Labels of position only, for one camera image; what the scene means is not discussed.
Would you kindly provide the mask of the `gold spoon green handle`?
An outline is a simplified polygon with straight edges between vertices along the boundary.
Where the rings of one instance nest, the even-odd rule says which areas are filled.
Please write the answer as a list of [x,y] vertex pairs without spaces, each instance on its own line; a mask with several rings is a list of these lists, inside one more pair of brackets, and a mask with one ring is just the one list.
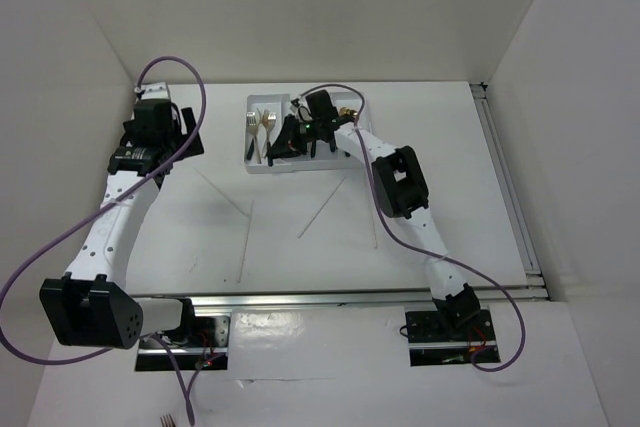
[[351,120],[354,120],[358,115],[358,111],[354,110],[354,109],[347,108],[347,107],[342,107],[339,110],[339,115],[341,117],[347,117],[347,118],[349,118]]

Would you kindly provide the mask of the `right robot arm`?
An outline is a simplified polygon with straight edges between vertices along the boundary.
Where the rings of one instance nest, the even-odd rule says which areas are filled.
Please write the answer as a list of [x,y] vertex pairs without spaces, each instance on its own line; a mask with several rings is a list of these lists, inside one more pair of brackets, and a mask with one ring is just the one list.
[[388,219],[410,236],[399,243],[428,257],[426,276],[438,312],[436,326],[448,339],[460,338],[478,316],[479,299],[461,269],[448,260],[435,225],[429,188],[410,146],[396,147],[359,125],[361,109],[337,108],[324,84],[290,101],[278,136],[266,143],[267,165],[280,159],[315,157],[319,142],[365,167],[379,220]]

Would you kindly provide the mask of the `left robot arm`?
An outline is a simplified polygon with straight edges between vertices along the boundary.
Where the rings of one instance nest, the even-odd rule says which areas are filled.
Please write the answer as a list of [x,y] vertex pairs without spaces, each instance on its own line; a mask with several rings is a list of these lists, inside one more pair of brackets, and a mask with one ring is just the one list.
[[191,303],[181,298],[137,301],[126,291],[126,272],[147,211],[158,197],[171,156],[204,152],[191,108],[169,100],[138,101],[107,167],[106,213],[58,279],[43,282],[39,299],[59,343],[129,349],[162,332],[176,346],[196,337]]

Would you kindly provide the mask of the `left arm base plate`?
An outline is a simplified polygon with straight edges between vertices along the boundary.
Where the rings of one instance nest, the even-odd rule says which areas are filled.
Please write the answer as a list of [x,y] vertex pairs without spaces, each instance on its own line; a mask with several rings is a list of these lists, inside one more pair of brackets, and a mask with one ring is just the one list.
[[189,331],[158,333],[160,341],[147,338],[139,343],[136,372],[168,372],[173,369],[172,352],[181,371],[223,371],[228,368],[228,346],[231,335],[231,316],[217,314],[198,316],[191,321]]

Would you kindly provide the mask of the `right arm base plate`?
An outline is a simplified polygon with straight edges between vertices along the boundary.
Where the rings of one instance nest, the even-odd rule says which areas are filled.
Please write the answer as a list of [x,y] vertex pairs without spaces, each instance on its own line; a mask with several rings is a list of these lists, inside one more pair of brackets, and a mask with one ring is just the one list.
[[455,331],[444,326],[437,311],[406,312],[399,333],[408,341],[412,367],[469,364],[473,354],[479,364],[501,362],[487,309]]

